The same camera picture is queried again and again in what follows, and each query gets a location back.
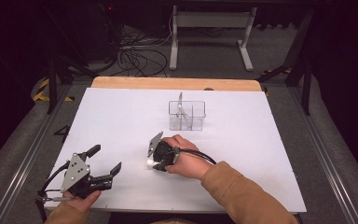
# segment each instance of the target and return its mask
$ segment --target white table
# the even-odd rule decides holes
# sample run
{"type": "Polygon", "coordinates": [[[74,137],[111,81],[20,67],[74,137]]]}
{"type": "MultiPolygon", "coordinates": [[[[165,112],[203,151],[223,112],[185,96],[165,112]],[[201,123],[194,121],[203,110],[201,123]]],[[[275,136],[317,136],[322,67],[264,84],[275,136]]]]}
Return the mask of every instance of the white table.
{"type": "MultiPolygon", "coordinates": [[[[199,180],[146,167],[152,137],[176,133],[194,142],[216,161],[227,161],[293,213],[306,212],[295,175],[262,91],[189,91],[87,89],[54,171],[73,153],[100,144],[86,163],[91,175],[107,175],[122,161],[113,187],[92,206],[104,211],[224,213],[199,180]],[[202,131],[169,130],[168,102],[204,101],[202,131]]],[[[63,174],[48,187],[59,189],[63,174]]],[[[49,196],[60,196],[50,193],[49,196]]],[[[58,203],[47,202],[46,208],[58,203]]]]}

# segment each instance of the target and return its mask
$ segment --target person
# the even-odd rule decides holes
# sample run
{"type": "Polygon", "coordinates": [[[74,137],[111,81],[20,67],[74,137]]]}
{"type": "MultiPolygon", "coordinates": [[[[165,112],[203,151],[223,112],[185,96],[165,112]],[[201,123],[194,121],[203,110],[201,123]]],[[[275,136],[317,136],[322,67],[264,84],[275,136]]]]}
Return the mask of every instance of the person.
{"type": "MultiPolygon", "coordinates": [[[[179,134],[161,140],[171,147],[199,150],[179,134]]],[[[225,161],[212,165],[193,154],[181,153],[176,164],[167,166],[166,170],[170,174],[200,180],[201,185],[226,209],[235,223],[297,223],[295,217],[275,198],[225,161]]],[[[60,203],[45,224],[86,223],[89,208],[100,195],[100,191],[95,191],[84,200],[75,199],[60,203]]],[[[63,197],[72,197],[72,195],[65,192],[63,197]]]]}

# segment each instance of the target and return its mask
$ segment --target wooden edge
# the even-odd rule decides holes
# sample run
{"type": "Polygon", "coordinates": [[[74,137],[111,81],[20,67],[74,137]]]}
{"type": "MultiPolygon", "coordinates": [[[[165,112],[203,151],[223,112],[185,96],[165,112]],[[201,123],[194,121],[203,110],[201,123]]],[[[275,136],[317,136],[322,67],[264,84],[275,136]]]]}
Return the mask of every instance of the wooden edge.
{"type": "Polygon", "coordinates": [[[203,91],[262,91],[256,80],[175,78],[175,77],[96,77],[92,88],[192,90],[203,91]]]}

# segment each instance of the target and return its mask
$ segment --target tan sleeve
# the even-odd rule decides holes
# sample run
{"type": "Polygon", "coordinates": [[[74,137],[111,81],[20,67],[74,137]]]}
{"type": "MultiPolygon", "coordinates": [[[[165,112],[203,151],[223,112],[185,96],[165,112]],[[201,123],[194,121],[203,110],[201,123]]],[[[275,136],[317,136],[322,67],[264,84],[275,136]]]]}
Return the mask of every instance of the tan sleeve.
{"type": "Polygon", "coordinates": [[[45,224],[86,224],[88,213],[77,211],[67,203],[60,203],[48,216],[45,224]]]}
{"type": "Polygon", "coordinates": [[[224,161],[204,175],[201,185],[235,223],[297,223],[275,198],[224,161]]]}

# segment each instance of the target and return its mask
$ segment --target human hand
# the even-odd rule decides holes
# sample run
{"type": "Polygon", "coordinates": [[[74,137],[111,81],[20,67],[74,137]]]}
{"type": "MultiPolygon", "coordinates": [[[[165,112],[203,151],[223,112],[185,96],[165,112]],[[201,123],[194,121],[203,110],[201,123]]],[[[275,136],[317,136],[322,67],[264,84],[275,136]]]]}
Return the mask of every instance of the human hand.
{"type": "MultiPolygon", "coordinates": [[[[64,198],[73,198],[75,197],[69,191],[66,191],[62,195],[64,198]]],[[[79,197],[75,197],[73,200],[67,201],[65,203],[74,207],[77,211],[86,213],[89,211],[90,207],[97,201],[97,199],[101,196],[101,191],[96,190],[92,192],[87,198],[81,199],[79,197]]]]}
{"type": "MultiPolygon", "coordinates": [[[[168,143],[170,147],[199,150],[196,145],[179,134],[174,135],[173,137],[164,137],[161,140],[168,143]]],[[[185,177],[201,180],[211,167],[212,165],[205,159],[190,153],[181,152],[176,164],[168,165],[165,169],[170,174],[179,174],[185,177]]]]}

